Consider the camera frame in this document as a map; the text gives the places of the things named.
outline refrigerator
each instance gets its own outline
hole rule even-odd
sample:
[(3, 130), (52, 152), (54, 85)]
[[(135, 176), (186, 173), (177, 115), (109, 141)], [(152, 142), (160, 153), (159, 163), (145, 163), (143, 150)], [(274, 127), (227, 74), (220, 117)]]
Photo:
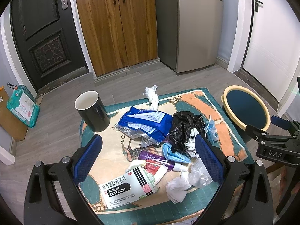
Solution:
[(223, 0), (155, 0), (158, 57), (181, 73), (216, 62)]

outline black cup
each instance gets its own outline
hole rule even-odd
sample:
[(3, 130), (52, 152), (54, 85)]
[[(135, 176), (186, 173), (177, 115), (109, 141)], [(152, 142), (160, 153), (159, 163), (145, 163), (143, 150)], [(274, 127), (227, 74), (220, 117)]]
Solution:
[(101, 132), (110, 124), (110, 119), (96, 91), (87, 91), (78, 96), (75, 108), (94, 132)]

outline crumpled black plastic bag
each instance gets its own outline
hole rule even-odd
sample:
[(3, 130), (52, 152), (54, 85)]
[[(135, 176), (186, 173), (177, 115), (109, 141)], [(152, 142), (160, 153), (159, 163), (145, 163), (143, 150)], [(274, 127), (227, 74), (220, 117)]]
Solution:
[(172, 127), (169, 131), (168, 141), (172, 145), (171, 151), (184, 154), (187, 152), (185, 143), (190, 140), (191, 130), (196, 128), (202, 133), (205, 123), (202, 115), (195, 115), (192, 112), (181, 111), (174, 113), (172, 119)]

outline wooden cabinet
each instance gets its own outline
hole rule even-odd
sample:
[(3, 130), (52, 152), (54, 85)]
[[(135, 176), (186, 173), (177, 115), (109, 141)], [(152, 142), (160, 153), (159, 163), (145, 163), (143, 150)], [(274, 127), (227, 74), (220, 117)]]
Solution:
[(157, 58), (155, 0), (76, 0), (97, 76)]

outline silver bolt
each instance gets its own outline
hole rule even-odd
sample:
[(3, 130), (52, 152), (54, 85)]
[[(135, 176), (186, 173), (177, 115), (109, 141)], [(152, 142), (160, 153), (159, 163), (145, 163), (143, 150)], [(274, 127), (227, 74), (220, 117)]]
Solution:
[(236, 161), (236, 159), (233, 156), (227, 157), (227, 160), (229, 160), (230, 162), (235, 162)]
[(42, 165), (42, 162), (41, 162), (41, 161), (37, 161), (37, 162), (35, 163), (35, 166), (36, 166), (36, 167), (39, 167), (40, 165)]
[(62, 162), (63, 163), (68, 163), (70, 161), (70, 157), (64, 157), (63, 159), (62, 159)]
[(256, 163), (257, 163), (257, 165), (259, 165), (259, 166), (262, 166), (262, 165), (263, 165), (263, 162), (262, 162), (261, 160), (257, 160)]

